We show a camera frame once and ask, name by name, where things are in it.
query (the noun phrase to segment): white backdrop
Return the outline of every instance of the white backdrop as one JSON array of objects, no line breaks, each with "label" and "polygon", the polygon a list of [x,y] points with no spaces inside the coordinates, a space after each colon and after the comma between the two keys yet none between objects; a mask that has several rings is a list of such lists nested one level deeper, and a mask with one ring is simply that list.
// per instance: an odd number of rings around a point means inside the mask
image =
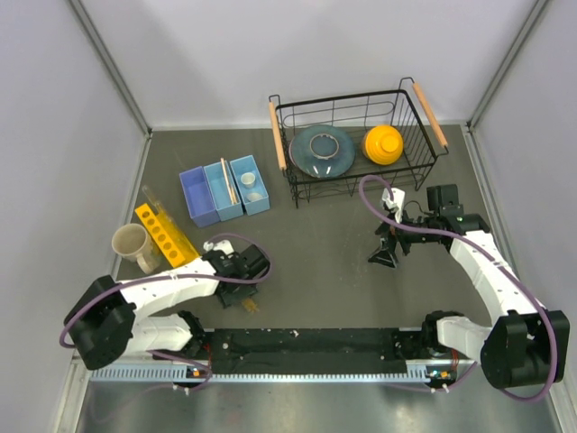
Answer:
[{"label": "white backdrop", "polygon": [[[521,278],[577,323],[577,3],[556,0],[479,125]],[[567,357],[577,377],[572,331]]]},{"label": "white backdrop", "polygon": [[110,272],[141,131],[64,1],[0,2],[0,431],[48,431],[62,320]]},{"label": "white backdrop", "polygon": [[155,128],[268,124],[284,100],[417,78],[472,114],[533,0],[84,0]]}]

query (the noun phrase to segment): blue plate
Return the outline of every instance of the blue plate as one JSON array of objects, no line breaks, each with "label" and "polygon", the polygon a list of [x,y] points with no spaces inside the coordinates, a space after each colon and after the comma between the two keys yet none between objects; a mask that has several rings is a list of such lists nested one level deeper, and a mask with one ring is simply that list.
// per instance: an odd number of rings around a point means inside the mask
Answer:
[{"label": "blue plate", "polygon": [[288,148],[290,159],[306,174],[320,179],[341,176],[354,162],[349,135],[334,126],[315,124],[298,133]]}]

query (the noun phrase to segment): storage box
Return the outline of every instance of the storage box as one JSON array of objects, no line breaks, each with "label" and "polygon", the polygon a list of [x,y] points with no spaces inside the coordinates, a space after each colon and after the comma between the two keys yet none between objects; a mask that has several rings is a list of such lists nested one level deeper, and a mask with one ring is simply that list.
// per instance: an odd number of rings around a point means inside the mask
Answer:
[{"label": "storage box", "polygon": [[203,168],[196,167],[180,173],[179,176],[188,213],[195,224],[206,227],[220,221]]},{"label": "storage box", "polygon": [[[254,215],[263,210],[270,209],[269,193],[267,189],[264,188],[264,182],[262,182],[262,176],[259,172],[259,168],[256,166],[256,161],[252,155],[239,158],[238,160],[231,161],[231,168],[233,169],[234,181],[238,186],[238,190],[241,193],[243,199],[244,208],[246,209],[246,215]],[[254,187],[247,189],[241,182],[241,176],[244,173],[254,174],[256,180],[254,182]],[[260,200],[249,201],[248,195],[252,192],[256,192],[262,195]]]},{"label": "storage box", "polygon": [[[228,173],[228,181],[231,187],[236,193],[236,198],[239,198],[238,191],[234,185],[233,176],[231,174],[228,163],[224,165],[226,167],[226,172]],[[243,214],[243,205],[240,200],[236,205],[233,205],[231,197],[228,193],[228,188],[226,187],[226,181],[224,180],[223,165],[220,162],[210,164],[205,166],[205,175],[208,180],[208,187],[213,195],[213,201],[215,202],[216,212],[221,221],[226,221],[228,219],[239,217]]]}]

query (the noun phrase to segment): beige mug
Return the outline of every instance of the beige mug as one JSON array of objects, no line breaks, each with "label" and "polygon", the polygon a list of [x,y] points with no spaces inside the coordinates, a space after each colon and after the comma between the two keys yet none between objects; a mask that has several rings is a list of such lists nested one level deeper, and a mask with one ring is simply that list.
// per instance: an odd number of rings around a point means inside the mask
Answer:
[{"label": "beige mug", "polygon": [[138,263],[146,274],[160,265],[159,249],[140,224],[127,224],[116,230],[112,236],[112,249],[124,259]]}]

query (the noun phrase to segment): dish rack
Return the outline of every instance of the dish rack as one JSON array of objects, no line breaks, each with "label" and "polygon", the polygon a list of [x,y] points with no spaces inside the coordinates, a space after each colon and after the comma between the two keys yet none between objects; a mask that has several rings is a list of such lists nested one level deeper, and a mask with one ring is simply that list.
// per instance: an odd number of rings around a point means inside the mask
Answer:
[{"label": "dish rack", "polygon": [[[438,142],[443,147],[443,152],[435,151],[417,109],[403,88],[409,81]],[[269,110],[279,168],[287,178],[297,207],[302,199],[310,202],[311,198],[335,194],[352,196],[358,189],[361,178],[367,174],[381,176],[397,187],[414,184],[415,190],[418,190],[437,158],[449,152],[435,114],[421,87],[411,77],[402,78],[395,90],[325,97],[288,104],[282,104],[279,95],[272,95],[269,97]],[[353,139],[356,157],[353,166],[345,174],[328,179],[313,178],[291,160],[290,142],[300,131],[313,124],[329,124],[342,128]],[[394,126],[403,137],[404,149],[401,157],[388,166],[375,164],[362,154],[364,135],[379,124]]]}]

